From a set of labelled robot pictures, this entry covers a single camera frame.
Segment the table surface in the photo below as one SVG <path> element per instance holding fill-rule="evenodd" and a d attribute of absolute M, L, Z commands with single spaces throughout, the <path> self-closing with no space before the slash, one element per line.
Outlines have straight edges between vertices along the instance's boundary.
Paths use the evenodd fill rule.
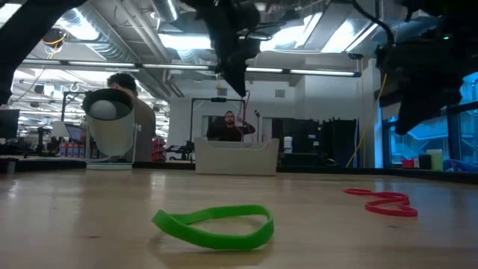
<path fill-rule="evenodd" d="M 410 196 L 416 218 L 364 210 L 345 188 Z M 162 234 L 163 208 L 270 208 L 276 232 L 251 252 L 205 250 Z M 198 176 L 193 171 L 68 170 L 0 176 L 0 268 L 477 268 L 478 188 L 387 176 Z M 201 229 L 245 234 L 255 217 Z"/>

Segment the window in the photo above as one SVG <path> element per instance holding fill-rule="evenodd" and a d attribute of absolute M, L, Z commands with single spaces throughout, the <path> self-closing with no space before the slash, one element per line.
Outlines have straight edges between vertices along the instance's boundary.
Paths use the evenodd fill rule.
<path fill-rule="evenodd" d="M 460 133 L 462 161 L 478 163 L 478 110 L 460 114 Z"/>
<path fill-rule="evenodd" d="M 446 116 L 426 120 L 401 136 L 395 133 L 395 127 L 390 128 L 390 158 L 391 164 L 402 164 L 426 154 L 428 149 L 441 149 L 444 159 L 448 159 L 448 121 Z"/>
<path fill-rule="evenodd" d="M 460 88 L 462 101 L 460 104 L 468 104 L 478 101 L 478 72 L 471 74 L 463 79 L 463 85 Z"/>

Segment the person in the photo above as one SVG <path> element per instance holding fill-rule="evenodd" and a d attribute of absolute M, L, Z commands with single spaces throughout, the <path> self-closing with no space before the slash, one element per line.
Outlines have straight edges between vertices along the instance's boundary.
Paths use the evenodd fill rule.
<path fill-rule="evenodd" d="M 107 85 L 111 89 L 121 90 L 127 93 L 134 104 L 134 119 L 136 124 L 141 125 L 141 131 L 137 133 L 136 154 L 134 161 L 151 161 L 152 156 L 152 139 L 156 136 L 156 116 L 152 108 L 145 102 L 137 98 L 137 85 L 134 78 L 128 73 L 119 72 L 110 76 Z M 126 161 L 132 161 L 133 149 L 131 148 L 125 155 Z"/>
<path fill-rule="evenodd" d="M 241 142 L 244 135 L 255 133 L 254 126 L 238 117 L 238 122 L 243 126 L 235 125 L 235 115 L 227 111 L 224 115 L 225 124 L 214 123 L 208 127 L 207 137 L 209 140 Z"/>

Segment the white wall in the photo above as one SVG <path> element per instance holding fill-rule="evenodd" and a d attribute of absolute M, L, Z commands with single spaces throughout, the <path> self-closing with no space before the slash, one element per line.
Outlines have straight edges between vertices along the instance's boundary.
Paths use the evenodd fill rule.
<path fill-rule="evenodd" d="M 382 166 L 382 119 L 381 111 L 374 114 L 377 105 L 373 92 L 380 87 L 379 71 L 371 61 L 361 78 L 305 76 L 297 86 L 289 87 L 287 82 L 257 81 L 248 84 L 251 91 L 246 120 L 263 134 L 272 133 L 270 118 L 296 118 L 328 120 L 360 120 L 360 135 L 368 126 L 364 139 L 365 150 L 361 151 L 361 164 L 367 167 Z M 191 98 L 211 98 L 217 96 L 215 81 L 194 83 L 178 81 L 178 86 L 187 98 L 171 99 L 170 131 L 168 145 L 182 145 L 189 139 Z M 276 90 L 285 90 L 285 98 L 275 98 Z M 228 99 L 238 99 L 233 90 L 228 91 Z M 193 115 L 193 137 L 201 135 L 204 116 L 223 116 L 226 111 L 238 112 L 239 103 L 211 103 L 196 101 Z M 254 111 L 261 114 L 257 128 Z"/>

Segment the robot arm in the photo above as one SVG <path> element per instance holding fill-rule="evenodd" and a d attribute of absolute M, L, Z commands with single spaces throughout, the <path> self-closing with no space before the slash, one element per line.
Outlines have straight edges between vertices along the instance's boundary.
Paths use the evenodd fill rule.
<path fill-rule="evenodd" d="M 474 18 L 478 2 L 464 5 L 454 0 L 396 0 L 407 7 L 407 19 L 416 10 L 439 16 L 436 29 L 402 43 L 395 43 L 390 28 L 366 13 L 357 0 L 352 3 L 359 13 L 380 25 L 387 34 L 388 42 L 376 50 L 377 67 L 404 81 L 399 89 L 403 98 L 397 134 L 406 134 L 445 106 L 459 104 L 462 79 L 478 70 L 474 56 L 478 53 L 478 25 Z"/>

